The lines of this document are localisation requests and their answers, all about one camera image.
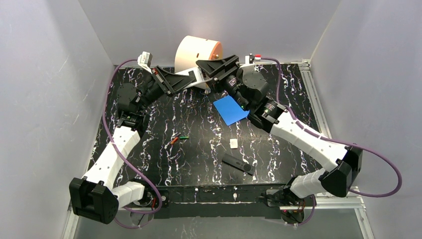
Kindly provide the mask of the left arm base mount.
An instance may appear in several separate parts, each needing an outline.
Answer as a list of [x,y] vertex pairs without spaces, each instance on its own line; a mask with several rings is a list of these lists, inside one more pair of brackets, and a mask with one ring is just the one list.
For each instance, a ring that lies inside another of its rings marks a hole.
[[[158,189],[158,192],[161,196],[162,208],[168,207],[170,203],[170,192],[166,189]],[[150,208],[157,208],[159,205],[159,198],[157,193],[154,190],[149,190],[147,193],[147,206]]]

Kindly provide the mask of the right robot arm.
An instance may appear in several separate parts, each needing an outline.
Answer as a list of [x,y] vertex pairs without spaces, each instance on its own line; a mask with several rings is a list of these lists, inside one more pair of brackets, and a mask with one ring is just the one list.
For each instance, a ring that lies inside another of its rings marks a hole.
[[290,107],[268,96],[270,85],[256,71],[245,72],[238,56],[220,60],[198,60],[196,65],[209,78],[212,91],[226,91],[249,114],[252,125],[278,136],[316,160],[322,168],[293,177],[283,189],[294,199],[328,192],[347,196],[360,171],[362,150],[357,146],[331,142],[329,138],[301,123]]

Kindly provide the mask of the white remote control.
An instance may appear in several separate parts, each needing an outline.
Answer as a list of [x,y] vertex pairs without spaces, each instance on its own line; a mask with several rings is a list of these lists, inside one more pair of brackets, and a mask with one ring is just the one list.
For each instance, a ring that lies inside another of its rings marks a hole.
[[191,87],[197,87],[200,89],[203,89],[205,91],[210,91],[208,85],[206,84],[207,79],[210,79],[205,75],[205,73],[199,68],[199,67],[192,67],[183,71],[176,72],[183,75],[191,75],[194,76],[195,81],[193,83],[190,83],[188,86],[186,86],[184,89],[191,88]]

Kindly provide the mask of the white battery cover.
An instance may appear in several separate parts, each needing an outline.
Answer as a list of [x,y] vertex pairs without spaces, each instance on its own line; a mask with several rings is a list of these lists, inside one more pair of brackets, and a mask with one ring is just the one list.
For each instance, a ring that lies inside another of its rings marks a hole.
[[231,149],[237,149],[238,148],[238,140],[235,138],[232,138],[229,140],[229,146]]

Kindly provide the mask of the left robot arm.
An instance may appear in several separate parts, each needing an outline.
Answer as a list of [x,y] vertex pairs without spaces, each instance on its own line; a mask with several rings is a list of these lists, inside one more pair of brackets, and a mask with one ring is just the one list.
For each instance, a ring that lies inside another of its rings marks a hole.
[[147,130],[150,115],[146,109],[163,95],[173,96],[203,82],[197,68],[171,73],[159,66],[149,70],[141,88],[125,83],[117,90],[119,119],[112,135],[95,164],[69,185],[72,211],[75,215],[109,224],[119,209],[140,201],[150,180],[133,179],[114,187],[120,168]]

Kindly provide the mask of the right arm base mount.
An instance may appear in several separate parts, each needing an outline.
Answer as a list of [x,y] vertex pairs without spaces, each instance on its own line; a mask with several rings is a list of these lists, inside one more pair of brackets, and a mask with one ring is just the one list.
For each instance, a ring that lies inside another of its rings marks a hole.
[[269,207],[290,206],[290,201],[286,198],[282,189],[268,189],[263,193],[265,203]]

